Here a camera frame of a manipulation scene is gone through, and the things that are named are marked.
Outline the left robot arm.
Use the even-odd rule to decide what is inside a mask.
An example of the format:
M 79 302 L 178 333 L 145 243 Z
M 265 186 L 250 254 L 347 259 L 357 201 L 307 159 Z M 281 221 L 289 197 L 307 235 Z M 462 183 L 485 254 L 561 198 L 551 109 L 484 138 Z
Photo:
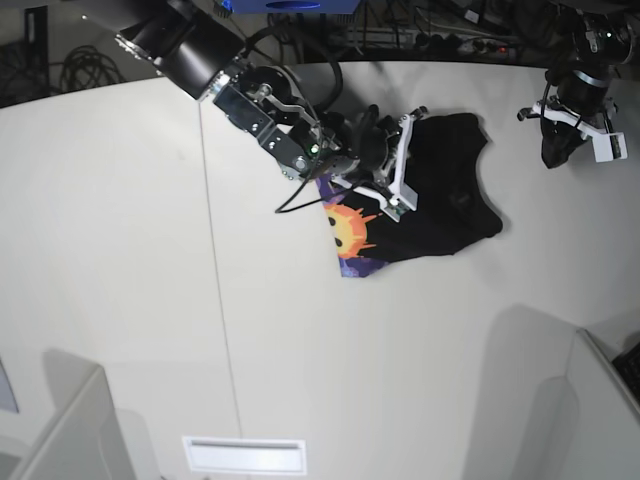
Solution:
M 618 68 L 639 55 L 638 12 L 636 1 L 543 4 L 552 60 L 541 98 L 517 118 L 539 123 L 546 168 L 564 165 L 587 143 L 600 163 L 628 157 L 625 135 L 612 124 L 618 107 L 609 89 Z

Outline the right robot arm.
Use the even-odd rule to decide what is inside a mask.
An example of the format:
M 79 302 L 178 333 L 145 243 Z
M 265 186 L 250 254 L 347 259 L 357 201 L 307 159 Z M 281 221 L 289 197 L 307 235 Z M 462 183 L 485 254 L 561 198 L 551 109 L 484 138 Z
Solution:
M 286 67 L 250 62 L 258 43 L 277 31 L 300 40 L 329 64 L 334 83 L 321 102 L 313 103 Z M 355 122 L 331 111 L 343 91 L 342 69 L 299 30 L 273 25 L 243 40 L 190 1 L 161 1 L 116 27 L 115 39 L 191 98 L 211 99 L 276 160 L 285 177 L 307 185 L 327 175 L 339 193 L 377 201 L 394 221 L 417 209 L 418 194 L 406 173 L 415 126 L 427 109 L 394 119 L 382 117 L 372 104 Z

